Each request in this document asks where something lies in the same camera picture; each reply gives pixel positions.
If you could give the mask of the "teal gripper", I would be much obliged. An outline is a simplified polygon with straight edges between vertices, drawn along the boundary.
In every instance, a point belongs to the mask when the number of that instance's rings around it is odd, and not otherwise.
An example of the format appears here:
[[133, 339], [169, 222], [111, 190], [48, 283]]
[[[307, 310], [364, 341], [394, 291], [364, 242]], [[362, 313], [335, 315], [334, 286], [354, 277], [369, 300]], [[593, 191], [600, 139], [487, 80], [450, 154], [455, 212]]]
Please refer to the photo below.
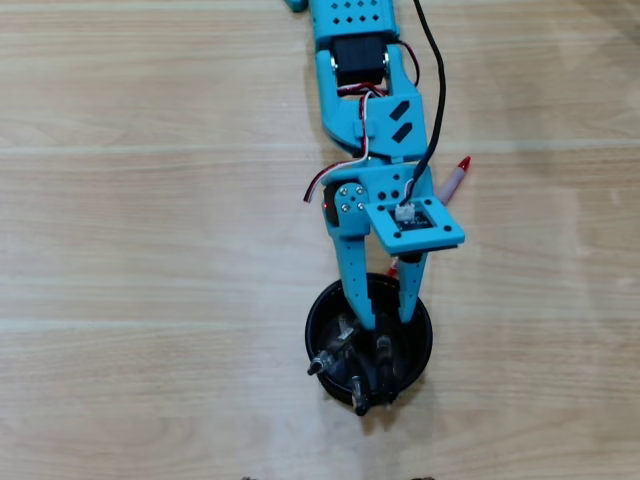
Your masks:
[[[423, 200], [433, 195], [430, 172], [413, 179], [412, 164], [359, 165], [336, 169], [322, 181], [324, 218], [333, 241], [342, 288], [360, 326], [375, 329], [368, 292], [365, 236], [398, 236], [408, 221], [400, 222], [396, 208], [402, 201], [414, 206], [416, 218]], [[398, 259], [399, 318], [413, 318], [427, 260], [426, 253]]]

